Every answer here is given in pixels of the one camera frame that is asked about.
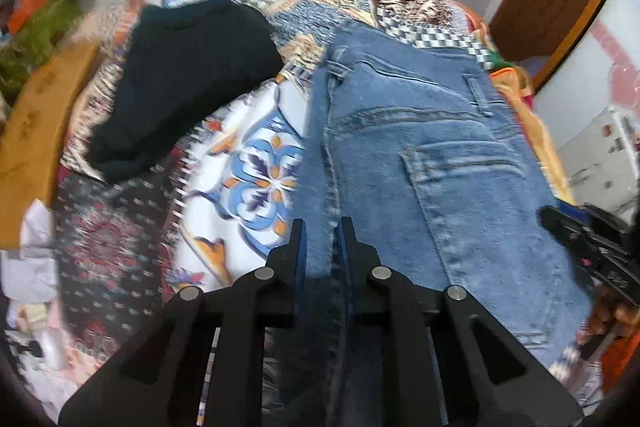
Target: pile of clothes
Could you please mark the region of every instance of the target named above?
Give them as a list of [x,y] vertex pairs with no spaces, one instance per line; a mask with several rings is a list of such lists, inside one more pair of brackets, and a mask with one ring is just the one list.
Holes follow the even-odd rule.
[[[303,217],[306,273],[319,281],[305,298],[322,305],[292,337],[268,334],[265,422],[337,414],[341,401],[341,421],[373,425],[380,401],[362,383],[376,341],[347,357],[340,296],[324,284],[347,215],[385,264],[420,285],[467,287],[555,374],[569,371],[590,298],[536,211],[573,201],[526,74],[471,10],[119,0],[84,20],[74,39],[85,38],[100,39],[106,59],[72,112],[53,207],[67,358],[98,367],[184,286],[211,291],[263,266]],[[27,363],[66,378],[68,365],[12,349],[39,397]],[[295,375],[281,372],[283,351]]]
[[0,100],[13,105],[22,84],[49,60],[87,0],[0,0]]

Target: patterned blanket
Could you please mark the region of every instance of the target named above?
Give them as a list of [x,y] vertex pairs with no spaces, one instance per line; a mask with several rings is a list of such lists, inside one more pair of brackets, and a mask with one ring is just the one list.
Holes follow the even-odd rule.
[[[360,20],[417,48],[464,48],[489,73],[510,66],[496,54],[486,24],[452,0],[235,0],[254,6],[271,23],[282,71],[199,124],[178,149],[180,157],[124,185],[100,183],[100,173],[85,160],[86,144],[110,112],[140,7],[198,1],[120,0],[87,17],[76,34],[100,37],[107,59],[78,98],[69,125],[57,209],[61,296],[44,303],[40,314],[47,327],[62,331],[70,365],[54,369],[24,348],[36,327],[28,321],[22,329],[14,321],[7,333],[18,373],[54,419],[77,386],[144,326],[161,299],[185,285],[204,291],[230,285],[264,265],[270,249],[286,240],[310,79],[341,23]],[[518,68],[509,72],[492,74],[492,81],[520,117],[552,188],[563,195],[564,174],[531,112],[527,77]],[[133,229],[148,237],[145,245],[131,244],[123,231]],[[53,313],[56,320],[49,321]],[[269,349],[266,356],[273,370]],[[567,360],[556,366],[558,374],[572,363],[572,357]],[[70,367],[81,369],[72,374]],[[54,398],[39,391],[43,382],[59,391]],[[277,402],[273,379],[267,377],[265,388],[269,407]]]

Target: blue jeans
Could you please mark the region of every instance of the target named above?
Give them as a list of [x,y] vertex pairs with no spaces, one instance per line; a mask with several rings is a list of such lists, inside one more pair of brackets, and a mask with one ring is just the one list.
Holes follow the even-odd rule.
[[[458,48],[412,48],[351,22],[313,86],[294,197],[294,217],[308,232],[307,280],[331,280],[334,228],[351,216],[358,240],[383,264],[425,287],[464,286],[549,366],[590,300],[568,254],[538,223],[537,210],[554,197],[513,111],[474,58]],[[379,385],[362,369],[379,358],[363,355],[377,349],[375,333],[347,342],[338,286],[312,288],[314,311],[300,331],[332,332],[307,353],[328,385],[328,423],[342,397],[352,425],[379,424],[377,391],[364,390]]]

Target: fingers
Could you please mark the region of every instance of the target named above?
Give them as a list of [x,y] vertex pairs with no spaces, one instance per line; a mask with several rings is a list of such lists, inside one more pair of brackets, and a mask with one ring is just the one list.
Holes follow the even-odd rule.
[[620,323],[619,335],[628,337],[633,334],[636,325],[640,322],[640,309],[621,303],[616,304],[618,299],[617,293],[611,288],[606,286],[598,288],[598,297],[589,318],[591,333],[603,335],[607,332],[607,323],[616,320]]

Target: yellow fabric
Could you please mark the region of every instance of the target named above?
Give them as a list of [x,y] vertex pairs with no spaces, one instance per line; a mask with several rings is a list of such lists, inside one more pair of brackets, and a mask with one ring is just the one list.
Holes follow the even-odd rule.
[[[469,30],[476,40],[481,42],[485,48],[499,54],[500,51],[491,40],[489,26],[484,19],[463,4],[456,4],[465,12]],[[542,171],[545,173],[546,181],[556,198],[570,204],[576,204],[569,189],[569,182],[564,173],[560,156],[558,156],[558,151],[549,132],[543,121],[533,113],[530,105],[525,102],[526,98],[530,98],[534,94],[529,75],[522,68],[514,66],[497,70],[491,73],[490,77],[495,89],[505,96],[518,115],[522,131],[529,139]]]
[[31,75],[0,140],[0,248],[19,246],[22,216],[34,199],[50,204],[66,124],[98,51],[81,42]]
[[519,73],[516,68],[502,68],[492,73],[490,77],[495,89],[504,95],[518,115],[524,134],[529,139],[556,198],[576,204],[569,190],[562,162],[545,124],[533,114],[529,105],[522,99],[520,88],[522,78]]

